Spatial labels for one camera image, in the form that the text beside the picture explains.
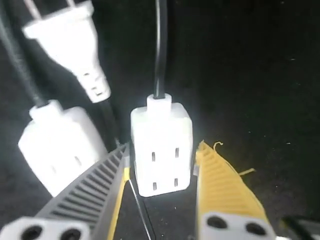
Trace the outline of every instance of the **plug prong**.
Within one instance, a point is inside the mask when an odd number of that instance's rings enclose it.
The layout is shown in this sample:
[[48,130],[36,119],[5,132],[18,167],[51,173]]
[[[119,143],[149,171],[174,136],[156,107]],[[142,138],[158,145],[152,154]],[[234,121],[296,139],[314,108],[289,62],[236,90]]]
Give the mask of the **plug prong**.
[[31,16],[36,19],[40,20],[41,19],[41,14],[35,5],[35,2],[33,0],[23,0],[26,8],[29,10]]
[[66,0],[66,3],[68,4],[68,6],[69,6],[70,8],[74,8],[74,7],[76,6],[74,0]]

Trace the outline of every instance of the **black cable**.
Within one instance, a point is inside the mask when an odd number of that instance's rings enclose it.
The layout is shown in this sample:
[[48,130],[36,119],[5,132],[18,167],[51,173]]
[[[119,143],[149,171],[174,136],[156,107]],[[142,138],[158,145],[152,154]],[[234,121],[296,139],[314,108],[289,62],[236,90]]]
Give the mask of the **black cable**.
[[31,97],[37,107],[43,107],[48,102],[43,98],[34,82],[34,75],[31,72],[23,50],[15,38],[10,19],[6,13],[4,3],[0,0],[0,39],[8,54],[9,60],[15,68],[27,94]]
[[168,9],[167,0],[155,0],[156,48],[154,66],[154,99],[165,98],[165,75],[167,64]]
[[108,132],[108,135],[103,137],[103,142],[106,145],[107,150],[110,152],[120,145],[116,118],[109,99],[100,101],[97,104],[101,109],[102,119],[104,121],[103,124],[106,126],[106,130]]

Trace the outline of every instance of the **black background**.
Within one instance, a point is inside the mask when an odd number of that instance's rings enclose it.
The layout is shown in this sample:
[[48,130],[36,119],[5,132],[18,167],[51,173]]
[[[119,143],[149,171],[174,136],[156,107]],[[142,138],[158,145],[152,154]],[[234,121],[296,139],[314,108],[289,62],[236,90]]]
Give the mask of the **black background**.
[[[62,1],[35,3],[45,15]],[[112,89],[122,139],[130,111],[152,93],[153,0],[95,0],[99,58]],[[31,20],[21,0],[7,1],[17,30]],[[188,110],[195,146],[222,141],[218,151],[240,172],[278,234],[284,215],[320,217],[320,2],[317,0],[168,0],[166,91]],[[101,134],[97,107],[76,79],[32,40],[23,40],[37,83],[65,109],[81,106]],[[17,143],[31,101],[0,47],[0,225],[33,216],[50,199]],[[181,192],[146,198],[159,239],[187,239],[195,229],[196,179]],[[115,239],[144,239],[128,186]]]

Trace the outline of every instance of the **white outlet block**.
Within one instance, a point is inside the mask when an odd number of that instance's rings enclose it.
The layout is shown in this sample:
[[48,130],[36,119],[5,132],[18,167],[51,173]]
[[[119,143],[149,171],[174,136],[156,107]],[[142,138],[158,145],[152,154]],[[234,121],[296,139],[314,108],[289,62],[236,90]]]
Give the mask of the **white outlet block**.
[[107,155],[104,143],[81,107],[63,110],[57,100],[30,110],[19,148],[53,197]]
[[131,138],[139,194],[150,197],[186,189],[190,184],[192,121],[172,97],[147,98],[131,112]]

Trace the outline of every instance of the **electrical plug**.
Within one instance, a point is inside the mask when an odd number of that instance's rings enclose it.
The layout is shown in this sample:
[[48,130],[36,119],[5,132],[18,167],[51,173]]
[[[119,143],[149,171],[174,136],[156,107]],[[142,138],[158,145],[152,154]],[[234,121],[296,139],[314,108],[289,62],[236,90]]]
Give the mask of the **electrical plug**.
[[104,143],[81,107],[63,110],[57,100],[29,111],[32,121],[18,146],[33,173],[55,197],[107,155]]
[[186,189],[190,184],[192,121],[172,97],[147,97],[131,112],[131,138],[139,194],[150,197]]
[[93,103],[111,95],[98,59],[97,31],[90,0],[42,17],[32,0],[24,0],[34,20],[22,28],[26,38],[36,39],[47,55],[72,72]]

